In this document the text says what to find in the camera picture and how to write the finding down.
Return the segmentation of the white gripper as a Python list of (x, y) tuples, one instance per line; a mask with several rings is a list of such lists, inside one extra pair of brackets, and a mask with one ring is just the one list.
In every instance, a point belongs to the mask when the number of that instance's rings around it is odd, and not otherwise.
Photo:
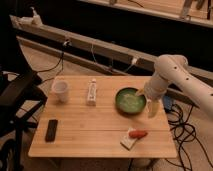
[(153, 74), (151, 79), (145, 83), (144, 89), (136, 91), (136, 96), (144, 95), (150, 99), (147, 103), (148, 117), (154, 117), (159, 108), (159, 100), (167, 91), (167, 81), (163, 79), (159, 74)]

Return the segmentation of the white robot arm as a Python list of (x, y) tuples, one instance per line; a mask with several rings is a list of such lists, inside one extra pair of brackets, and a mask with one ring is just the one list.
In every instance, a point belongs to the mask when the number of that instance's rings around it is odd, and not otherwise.
[(188, 70), (188, 60), (183, 55), (161, 55), (154, 62), (154, 74), (135, 95), (147, 99), (148, 116), (155, 117), (159, 100), (167, 92), (169, 85), (176, 85), (204, 113), (213, 119), (213, 87), (207, 85)]

